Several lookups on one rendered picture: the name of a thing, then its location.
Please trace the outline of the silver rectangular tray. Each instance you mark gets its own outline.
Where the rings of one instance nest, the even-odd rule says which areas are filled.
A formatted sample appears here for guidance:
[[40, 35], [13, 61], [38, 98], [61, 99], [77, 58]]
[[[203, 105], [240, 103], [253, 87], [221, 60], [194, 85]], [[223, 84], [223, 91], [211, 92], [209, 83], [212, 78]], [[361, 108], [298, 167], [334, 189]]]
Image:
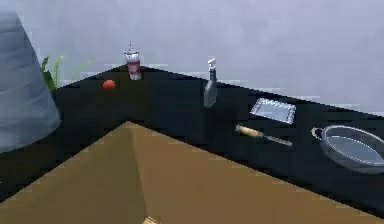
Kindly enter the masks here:
[[259, 98], [250, 113], [286, 124], [293, 124], [296, 106], [288, 103]]

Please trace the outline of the red and white cup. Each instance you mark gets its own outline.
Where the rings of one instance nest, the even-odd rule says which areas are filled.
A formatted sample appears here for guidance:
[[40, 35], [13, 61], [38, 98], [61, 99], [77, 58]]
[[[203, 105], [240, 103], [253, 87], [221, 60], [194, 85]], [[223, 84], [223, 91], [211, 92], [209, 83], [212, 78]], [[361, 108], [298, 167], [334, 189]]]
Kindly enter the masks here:
[[127, 64], [128, 74], [131, 80], [141, 79], [140, 70], [140, 55], [139, 52], [132, 48], [132, 43], [129, 43], [129, 48], [124, 52]]

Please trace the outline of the grey spray bottle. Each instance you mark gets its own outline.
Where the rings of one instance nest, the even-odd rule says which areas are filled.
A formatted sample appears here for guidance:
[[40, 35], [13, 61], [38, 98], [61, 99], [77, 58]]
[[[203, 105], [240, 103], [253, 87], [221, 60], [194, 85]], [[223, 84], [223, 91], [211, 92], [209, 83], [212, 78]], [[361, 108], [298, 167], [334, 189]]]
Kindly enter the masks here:
[[204, 106], [206, 108], [212, 107], [217, 98], [217, 75], [216, 75], [216, 59], [211, 58], [208, 60], [209, 67], [209, 81], [204, 90]]

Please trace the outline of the wooden handled knife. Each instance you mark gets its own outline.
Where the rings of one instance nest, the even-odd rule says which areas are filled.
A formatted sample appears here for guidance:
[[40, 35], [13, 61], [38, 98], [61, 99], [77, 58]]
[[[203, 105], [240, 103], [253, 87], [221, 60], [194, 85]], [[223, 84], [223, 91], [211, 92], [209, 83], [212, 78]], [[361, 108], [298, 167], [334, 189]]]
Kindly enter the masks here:
[[279, 144], [283, 144], [283, 145], [287, 145], [287, 146], [292, 146], [293, 145], [293, 143], [288, 141], [288, 140], [280, 139], [280, 138], [273, 137], [273, 136], [267, 136], [267, 135], [265, 135], [261, 131], [258, 131], [258, 130], [255, 130], [255, 129], [252, 129], [252, 128], [249, 128], [249, 127], [245, 127], [245, 126], [242, 126], [242, 125], [237, 125], [235, 127], [235, 131], [239, 132], [239, 133], [242, 133], [244, 135], [247, 135], [247, 136], [254, 137], [254, 138], [266, 138], [266, 139], [268, 139], [270, 141], [273, 141], [273, 142], [276, 142], [276, 143], [279, 143]]

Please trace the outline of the grey metal pan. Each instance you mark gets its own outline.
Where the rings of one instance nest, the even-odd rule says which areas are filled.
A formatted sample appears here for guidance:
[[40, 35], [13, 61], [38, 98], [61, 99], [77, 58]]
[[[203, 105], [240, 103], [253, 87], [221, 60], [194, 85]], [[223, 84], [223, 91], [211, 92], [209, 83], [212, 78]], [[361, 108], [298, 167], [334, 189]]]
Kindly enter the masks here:
[[384, 139], [379, 136], [345, 125], [313, 127], [311, 134], [335, 163], [359, 173], [384, 173]]

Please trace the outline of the black worktop cabinet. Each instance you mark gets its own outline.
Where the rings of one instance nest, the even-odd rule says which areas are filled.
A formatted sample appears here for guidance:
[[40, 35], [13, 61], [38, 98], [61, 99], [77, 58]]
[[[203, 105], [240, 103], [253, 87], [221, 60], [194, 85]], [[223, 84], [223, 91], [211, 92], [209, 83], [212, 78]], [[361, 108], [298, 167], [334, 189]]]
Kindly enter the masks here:
[[[106, 80], [116, 87], [104, 90]], [[313, 127], [343, 124], [384, 137], [384, 118], [281, 95], [268, 97], [296, 106], [293, 124], [250, 113], [264, 92], [221, 83], [215, 105], [203, 106], [201, 78], [147, 68], [139, 81], [118, 67], [59, 88], [53, 96], [62, 122], [45, 139], [0, 154], [0, 202], [132, 121], [177, 140], [264, 171], [300, 187], [384, 218], [384, 175], [348, 170], [324, 155]], [[236, 132], [242, 125], [293, 143]]]

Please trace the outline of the green house plant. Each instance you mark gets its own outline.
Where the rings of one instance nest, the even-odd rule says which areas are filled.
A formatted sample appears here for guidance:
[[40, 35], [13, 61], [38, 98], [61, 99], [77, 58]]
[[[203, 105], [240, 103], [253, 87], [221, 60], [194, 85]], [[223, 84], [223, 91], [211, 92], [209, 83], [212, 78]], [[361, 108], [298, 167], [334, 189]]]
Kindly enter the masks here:
[[[48, 62], [49, 62], [49, 57], [45, 57], [40, 65], [40, 71], [43, 74], [43, 78], [45, 80], [45, 83], [50, 91], [56, 90], [58, 88], [59, 84], [59, 66], [61, 61], [65, 58], [64, 55], [59, 56], [53, 66], [52, 69], [49, 70], [47, 68]], [[91, 60], [87, 60], [80, 64], [72, 73], [70, 81], [73, 82], [80, 74], [81, 70], [88, 66], [91, 63]]]

